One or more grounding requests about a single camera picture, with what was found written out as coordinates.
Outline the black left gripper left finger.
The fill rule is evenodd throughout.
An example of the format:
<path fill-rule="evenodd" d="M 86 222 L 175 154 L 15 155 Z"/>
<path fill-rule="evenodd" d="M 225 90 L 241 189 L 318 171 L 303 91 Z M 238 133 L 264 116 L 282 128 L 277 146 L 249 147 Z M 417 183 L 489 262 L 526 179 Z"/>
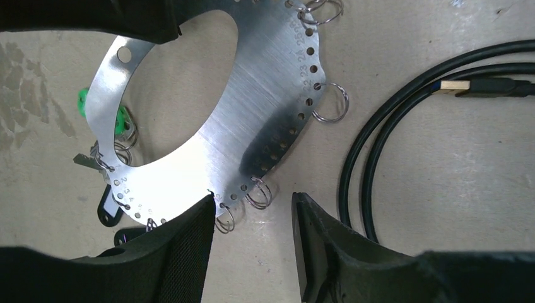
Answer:
<path fill-rule="evenodd" d="M 200 302 L 215 225 L 208 194 L 178 217 L 95 257 L 1 248 L 2 302 Z"/>

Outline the green key tag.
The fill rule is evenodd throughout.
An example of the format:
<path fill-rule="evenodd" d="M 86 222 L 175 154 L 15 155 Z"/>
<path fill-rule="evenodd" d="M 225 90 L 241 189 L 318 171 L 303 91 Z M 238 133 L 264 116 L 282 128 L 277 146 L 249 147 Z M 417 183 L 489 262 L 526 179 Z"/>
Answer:
<path fill-rule="evenodd" d="M 78 112 L 81 117 L 86 118 L 85 104 L 89 88 L 82 88 L 78 92 Z M 135 127 L 133 126 L 132 118 L 128 109 L 121 105 L 117 111 L 114 127 L 115 138 L 119 141 L 126 141 L 130 139 L 135 133 Z"/>

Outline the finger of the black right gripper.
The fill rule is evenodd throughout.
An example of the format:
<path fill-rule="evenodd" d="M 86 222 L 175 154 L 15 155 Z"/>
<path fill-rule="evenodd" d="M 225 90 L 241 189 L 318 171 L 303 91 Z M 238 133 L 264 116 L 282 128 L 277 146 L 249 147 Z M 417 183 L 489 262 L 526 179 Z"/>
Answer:
<path fill-rule="evenodd" d="M 164 44 L 182 35 L 181 25 L 212 10 L 236 13 L 255 1 L 1 1 L 1 31 L 103 32 Z"/>

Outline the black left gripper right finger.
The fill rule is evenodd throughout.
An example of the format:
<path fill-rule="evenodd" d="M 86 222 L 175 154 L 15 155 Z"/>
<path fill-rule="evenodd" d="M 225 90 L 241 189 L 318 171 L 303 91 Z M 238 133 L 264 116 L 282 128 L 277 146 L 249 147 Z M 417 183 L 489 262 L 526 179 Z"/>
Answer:
<path fill-rule="evenodd" d="M 408 256 L 292 196 L 302 302 L 533 302 L 534 253 L 427 251 Z"/>

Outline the black key tag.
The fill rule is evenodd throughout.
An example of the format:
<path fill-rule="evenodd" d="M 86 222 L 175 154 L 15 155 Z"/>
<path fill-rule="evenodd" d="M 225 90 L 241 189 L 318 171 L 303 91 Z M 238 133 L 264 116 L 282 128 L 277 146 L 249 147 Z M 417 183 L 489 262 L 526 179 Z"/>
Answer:
<path fill-rule="evenodd" d="M 111 186 L 106 185 L 102 198 L 97 206 L 97 217 L 105 227 L 116 226 L 123 215 L 123 211 L 114 201 Z"/>

